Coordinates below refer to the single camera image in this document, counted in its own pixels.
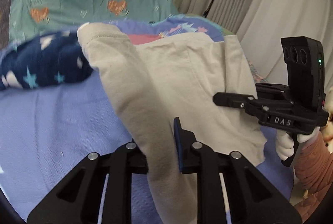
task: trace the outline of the navy blue star blanket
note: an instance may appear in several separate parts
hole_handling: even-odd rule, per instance
[[[62,31],[13,45],[0,65],[0,90],[76,83],[92,73],[75,33]]]

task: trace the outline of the camera lens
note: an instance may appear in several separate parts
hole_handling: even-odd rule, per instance
[[[298,61],[298,55],[297,55],[297,51],[296,51],[295,47],[292,47],[290,49],[290,55],[291,55],[292,61],[296,63]]]
[[[284,48],[284,57],[286,59],[289,59],[289,51],[288,51],[288,49],[286,47]]]
[[[306,64],[308,62],[308,57],[306,55],[306,52],[303,49],[301,49],[301,52],[299,53],[299,56],[301,57],[301,62],[303,64]]]

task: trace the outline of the light blue star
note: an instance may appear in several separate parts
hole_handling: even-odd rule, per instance
[[[54,76],[54,80],[56,80],[58,82],[58,84],[63,83],[65,80],[65,76],[61,75],[58,72],[58,75]]]
[[[38,84],[36,83],[36,74],[30,74],[29,67],[27,66],[27,75],[23,77],[23,80],[29,84],[30,89],[38,88]]]
[[[196,32],[198,29],[192,28],[194,24],[190,24],[188,22],[180,24],[182,29],[186,30],[187,32]]]

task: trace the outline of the blue bedsheet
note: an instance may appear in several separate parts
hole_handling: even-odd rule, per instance
[[[128,34],[152,34],[131,22],[118,26]],[[24,219],[89,152],[110,153],[131,140],[96,72],[81,83],[3,91],[0,114],[0,186]],[[293,171],[275,152],[275,130],[262,130],[268,141],[258,169],[289,198]],[[161,224],[146,176],[134,176],[132,190],[133,224]]]

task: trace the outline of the white glove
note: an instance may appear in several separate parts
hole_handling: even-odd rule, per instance
[[[299,143],[304,143],[303,149],[309,147],[311,144],[313,144],[319,134],[319,127],[316,127],[311,135],[297,135],[297,141]],[[292,137],[287,134],[283,130],[277,130],[276,133],[276,141],[275,141],[275,148],[278,156],[284,161],[287,160],[288,157],[291,157],[294,155],[294,141]]]

